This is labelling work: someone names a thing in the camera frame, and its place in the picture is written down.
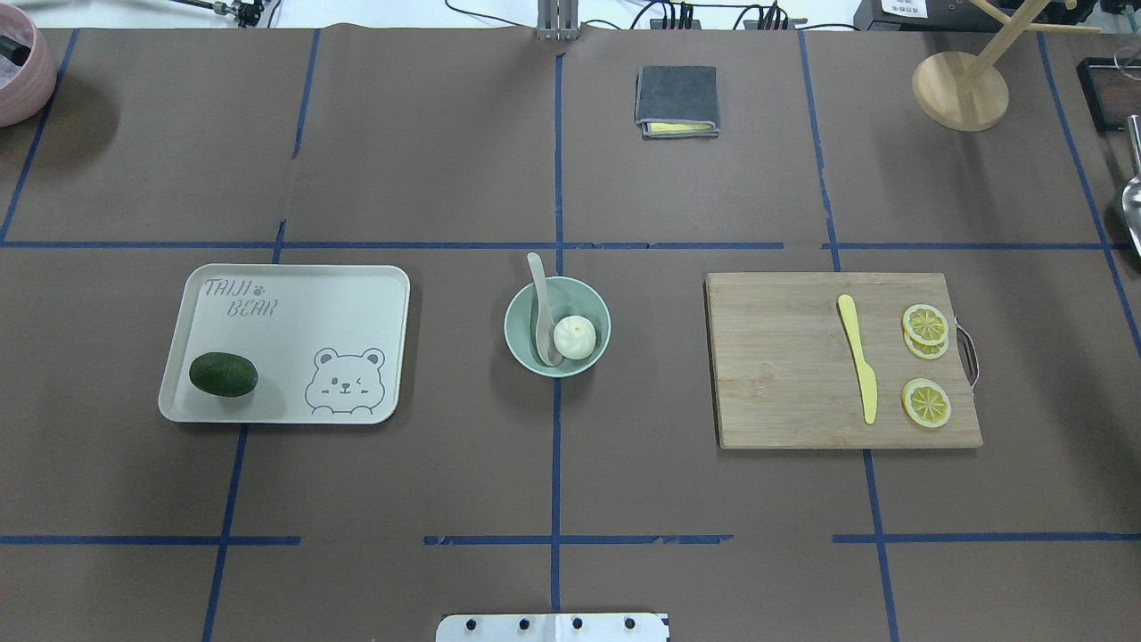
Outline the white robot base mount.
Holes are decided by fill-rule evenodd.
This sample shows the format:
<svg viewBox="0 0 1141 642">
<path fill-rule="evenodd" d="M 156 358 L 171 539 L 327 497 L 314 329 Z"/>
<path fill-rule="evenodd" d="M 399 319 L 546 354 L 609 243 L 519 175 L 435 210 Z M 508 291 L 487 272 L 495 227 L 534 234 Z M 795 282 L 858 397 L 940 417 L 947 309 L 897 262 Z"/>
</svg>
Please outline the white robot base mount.
<svg viewBox="0 0 1141 642">
<path fill-rule="evenodd" d="M 436 641 L 669 641 L 666 613 L 452 613 Z"/>
</svg>

